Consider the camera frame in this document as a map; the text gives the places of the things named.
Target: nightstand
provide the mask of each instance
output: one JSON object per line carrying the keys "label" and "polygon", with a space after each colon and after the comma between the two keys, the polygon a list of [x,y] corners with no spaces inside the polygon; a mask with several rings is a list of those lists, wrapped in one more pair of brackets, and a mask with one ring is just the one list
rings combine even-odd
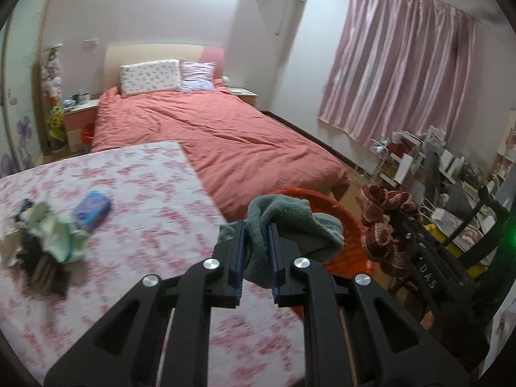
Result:
{"label": "nightstand", "polygon": [[99,102],[96,99],[85,104],[78,104],[72,110],[64,113],[64,128],[68,138],[68,147],[72,153],[84,148],[81,141],[81,128],[95,122]]}
{"label": "nightstand", "polygon": [[256,105],[257,94],[250,92],[249,90],[242,89],[241,87],[228,87],[228,90],[238,97],[242,102],[250,104],[251,106]]}

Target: pink striped curtain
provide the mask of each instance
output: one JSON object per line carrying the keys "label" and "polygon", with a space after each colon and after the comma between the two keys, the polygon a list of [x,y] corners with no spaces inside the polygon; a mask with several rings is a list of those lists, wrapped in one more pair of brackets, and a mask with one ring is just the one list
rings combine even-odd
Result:
{"label": "pink striped curtain", "polygon": [[317,117],[365,143],[429,125],[448,137],[459,117],[475,20],[436,0],[349,0]]}

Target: purple pillow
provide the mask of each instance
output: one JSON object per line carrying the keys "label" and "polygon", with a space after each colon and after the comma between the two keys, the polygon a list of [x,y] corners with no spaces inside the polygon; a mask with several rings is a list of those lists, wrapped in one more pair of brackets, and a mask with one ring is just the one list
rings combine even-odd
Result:
{"label": "purple pillow", "polygon": [[213,91],[213,76],[215,74],[213,62],[187,62],[181,60],[181,79],[184,92]]}

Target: baseboard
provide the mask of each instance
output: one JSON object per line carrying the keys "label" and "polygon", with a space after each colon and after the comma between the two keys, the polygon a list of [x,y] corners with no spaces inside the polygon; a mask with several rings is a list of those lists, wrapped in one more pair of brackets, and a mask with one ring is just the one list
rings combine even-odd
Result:
{"label": "baseboard", "polygon": [[283,125],[288,126],[290,129],[294,130],[298,134],[303,135],[305,138],[307,138],[311,142],[315,142],[317,145],[320,145],[322,148],[324,148],[331,155],[334,155],[341,162],[343,162],[344,164],[350,166],[350,168],[354,169],[357,166],[356,163],[352,162],[349,158],[343,156],[336,149],[330,147],[325,142],[322,142],[321,140],[319,140],[319,138],[316,138],[313,135],[307,133],[304,129],[301,129],[298,126],[294,125],[293,123],[287,121],[286,119],[283,119],[281,116],[278,116],[275,113],[269,112],[267,110],[262,110],[261,112],[264,115],[269,116],[269,117],[271,117],[272,119],[275,119],[278,122],[281,122]]}

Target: blue and purple package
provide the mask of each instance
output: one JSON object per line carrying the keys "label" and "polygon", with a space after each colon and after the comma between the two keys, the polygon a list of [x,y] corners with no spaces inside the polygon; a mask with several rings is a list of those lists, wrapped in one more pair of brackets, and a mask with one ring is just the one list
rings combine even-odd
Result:
{"label": "blue and purple package", "polygon": [[92,231],[111,210],[111,200],[96,190],[90,192],[73,211],[80,228]]}

